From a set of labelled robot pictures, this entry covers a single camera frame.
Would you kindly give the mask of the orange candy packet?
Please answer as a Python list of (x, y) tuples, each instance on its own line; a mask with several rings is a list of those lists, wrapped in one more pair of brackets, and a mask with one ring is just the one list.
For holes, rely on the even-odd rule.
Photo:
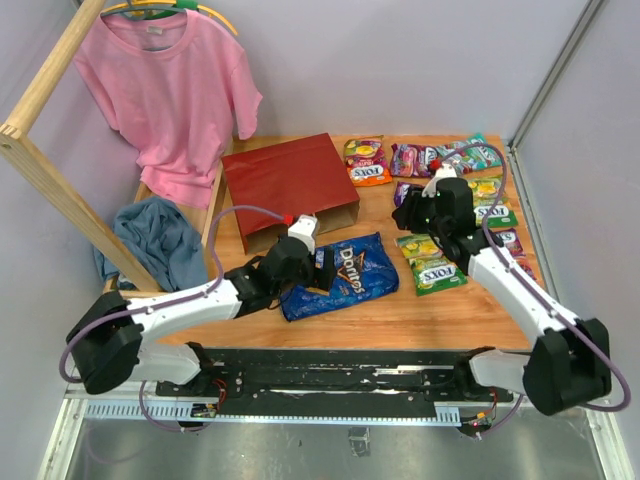
[(343, 148), (347, 173), (355, 187), (373, 187), (392, 182), (382, 135), (349, 139)]

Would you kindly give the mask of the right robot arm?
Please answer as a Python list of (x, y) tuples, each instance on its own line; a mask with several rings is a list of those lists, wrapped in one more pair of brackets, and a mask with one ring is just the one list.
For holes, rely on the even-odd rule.
[(433, 192), (413, 186), (392, 217), (401, 230), (429, 235), (447, 260), (494, 297), (531, 345), (527, 354), (493, 347), (467, 353), (452, 377), (460, 397), (474, 400), (497, 387), (527, 396), (551, 416), (610, 393), (606, 327), (557, 303), (496, 233), (478, 225), (466, 180), (439, 179)]

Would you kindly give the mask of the red paper bag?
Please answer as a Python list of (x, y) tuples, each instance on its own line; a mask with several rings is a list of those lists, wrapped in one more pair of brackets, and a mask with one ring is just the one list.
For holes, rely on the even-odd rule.
[(234, 153), (222, 165), (234, 205), (314, 215), (320, 234), (357, 222), (360, 196), (327, 133)]

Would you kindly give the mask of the purple candy packet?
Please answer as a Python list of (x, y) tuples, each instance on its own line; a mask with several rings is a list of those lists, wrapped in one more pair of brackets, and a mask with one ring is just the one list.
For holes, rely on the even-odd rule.
[(403, 178), (429, 178), (433, 172), (431, 164), (438, 161), (439, 157), (439, 152), (433, 146), (393, 144), (391, 175)]
[(413, 187), (412, 183), (399, 181), (396, 184), (393, 202), (395, 207), (400, 207), (406, 198), (408, 191)]
[(524, 248), (519, 239), (515, 228), (509, 228), (497, 231), (496, 235), (501, 239), (504, 246), (509, 250), (511, 256), (515, 259), (520, 268), (527, 273), (532, 280), (536, 281), (535, 273), (528, 262)]

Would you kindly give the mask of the green candy packet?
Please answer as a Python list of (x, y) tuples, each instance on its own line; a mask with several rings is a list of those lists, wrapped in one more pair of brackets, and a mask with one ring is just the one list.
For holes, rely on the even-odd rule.
[(450, 260), (429, 235), (408, 235), (395, 244), (407, 260), (417, 296), (425, 296), (457, 288), (467, 283), (466, 276)]
[(506, 194), (499, 196), (502, 175), (491, 175), (468, 180), (473, 193), (473, 207), (476, 225), (481, 227), (486, 214), (490, 229), (510, 228), (518, 225), (516, 214)]

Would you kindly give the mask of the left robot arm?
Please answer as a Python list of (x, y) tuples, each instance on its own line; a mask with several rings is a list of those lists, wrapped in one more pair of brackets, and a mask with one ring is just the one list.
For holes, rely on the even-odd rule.
[(296, 286), (327, 292), (335, 277), (332, 248), (310, 251), (301, 240), (282, 236), (266, 254), (198, 287), (132, 300), (118, 291), (104, 293), (67, 334), (59, 373), (91, 395), (142, 380), (203, 395), (213, 386), (214, 371), (198, 347), (161, 345), (159, 339), (266, 310)]

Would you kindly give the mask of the blue Doritos chip bag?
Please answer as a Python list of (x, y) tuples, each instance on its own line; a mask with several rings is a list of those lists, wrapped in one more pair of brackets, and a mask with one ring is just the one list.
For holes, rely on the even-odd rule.
[(296, 286), (281, 305), (288, 322), (353, 307), (398, 290), (399, 276), (379, 232), (328, 247), (334, 252), (336, 267), (332, 288), (325, 294)]

